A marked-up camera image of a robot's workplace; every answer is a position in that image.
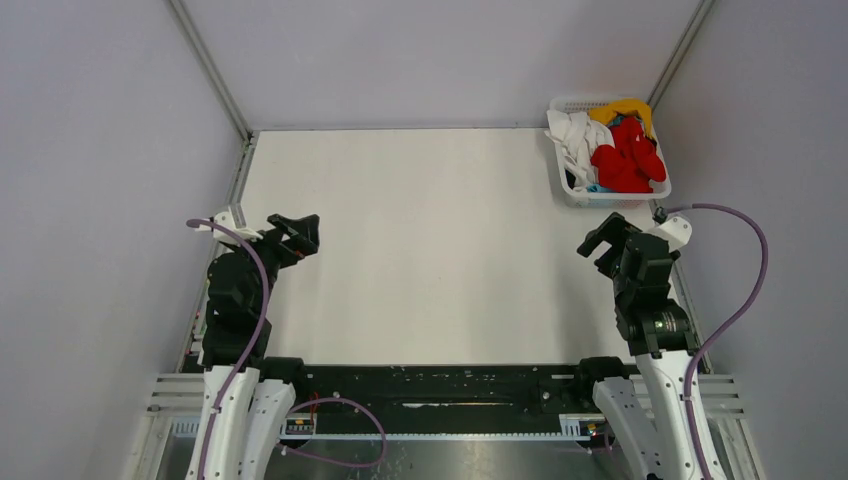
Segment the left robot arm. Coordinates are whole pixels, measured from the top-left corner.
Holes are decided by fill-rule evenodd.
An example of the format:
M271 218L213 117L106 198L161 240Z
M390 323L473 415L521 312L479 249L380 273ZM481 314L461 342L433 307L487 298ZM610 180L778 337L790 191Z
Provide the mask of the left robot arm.
M283 423L285 410L309 401L310 385L293 373L267 379L267 318L281 270L320 248L317 214L288 218L272 214L268 229L247 227L232 211L189 219L225 251L206 272L205 334L201 341L203 405L189 479L258 479Z

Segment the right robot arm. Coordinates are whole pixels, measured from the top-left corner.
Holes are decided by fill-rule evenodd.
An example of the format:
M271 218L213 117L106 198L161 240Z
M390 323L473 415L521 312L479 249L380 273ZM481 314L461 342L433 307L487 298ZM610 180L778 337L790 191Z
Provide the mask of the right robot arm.
M660 216L642 230L611 213L577 249L613 287L616 328L646 388L650 407L617 357L579 362L569 393L583 410L600 411L618 441L632 479L724 479L700 395L699 343L691 320L671 298L670 275L692 235L681 216Z

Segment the red t-shirt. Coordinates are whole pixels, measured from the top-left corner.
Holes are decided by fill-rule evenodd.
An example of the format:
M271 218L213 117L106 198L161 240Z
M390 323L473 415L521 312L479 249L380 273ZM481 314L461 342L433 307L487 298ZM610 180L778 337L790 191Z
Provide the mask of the red t-shirt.
M590 159L601 187L616 193L649 194L652 183L668 179L654 141L636 117L621 116L610 132L614 144L599 145Z

